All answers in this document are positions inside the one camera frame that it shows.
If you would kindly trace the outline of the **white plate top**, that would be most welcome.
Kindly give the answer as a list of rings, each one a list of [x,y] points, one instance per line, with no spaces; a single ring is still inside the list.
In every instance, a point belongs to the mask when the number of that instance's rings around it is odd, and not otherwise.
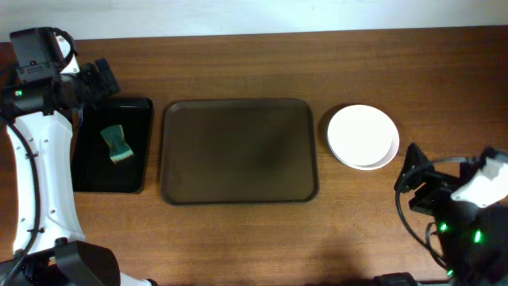
[[[381,110],[368,105],[350,105],[338,110],[329,120],[325,137],[362,137],[391,133],[398,129]]]

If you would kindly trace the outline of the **white plate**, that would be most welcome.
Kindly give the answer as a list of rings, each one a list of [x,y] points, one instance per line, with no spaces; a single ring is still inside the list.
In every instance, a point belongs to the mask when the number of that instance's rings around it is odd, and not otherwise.
[[[388,165],[400,146],[397,131],[362,137],[328,138],[330,150],[343,164],[361,171],[372,171]]]
[[[362,137],[391,133],[398,129],[381,110],[368,105],[350,105],[338,110],[329,120],[325,137]]]

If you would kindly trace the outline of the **green yellow sponge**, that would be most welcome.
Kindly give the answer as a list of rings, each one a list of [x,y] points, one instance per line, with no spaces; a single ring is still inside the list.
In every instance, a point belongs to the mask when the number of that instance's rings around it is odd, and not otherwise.
[[[125,141],[122,125],[108,126],[100,134],[109,148],[109,156],[114,164],[133,157],[133,151]]]

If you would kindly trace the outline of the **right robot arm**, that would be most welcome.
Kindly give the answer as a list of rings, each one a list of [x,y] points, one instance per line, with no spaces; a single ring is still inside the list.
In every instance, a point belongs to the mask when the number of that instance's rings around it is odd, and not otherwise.
[[[457,163],[460,174],[436,170]],[[412,191],[409,208],[433,217],[425,238],[410,235],[446,270],[454,285],[507,283],[507,154],[487,147],[479,157],[429,160],[417,144],[406,150],[395,196]]]

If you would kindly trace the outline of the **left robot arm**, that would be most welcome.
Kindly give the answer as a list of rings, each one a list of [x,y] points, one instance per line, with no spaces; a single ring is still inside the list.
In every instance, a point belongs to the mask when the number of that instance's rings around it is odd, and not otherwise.
[[[1,93],[1,120],[13,147],[18,223],[3,285],[154,285],[119,269],[110,249],[93,245],[79,223],[71,182],[72,124],[66,112],[119,92],[105,59],[80,68],[21,70]]]

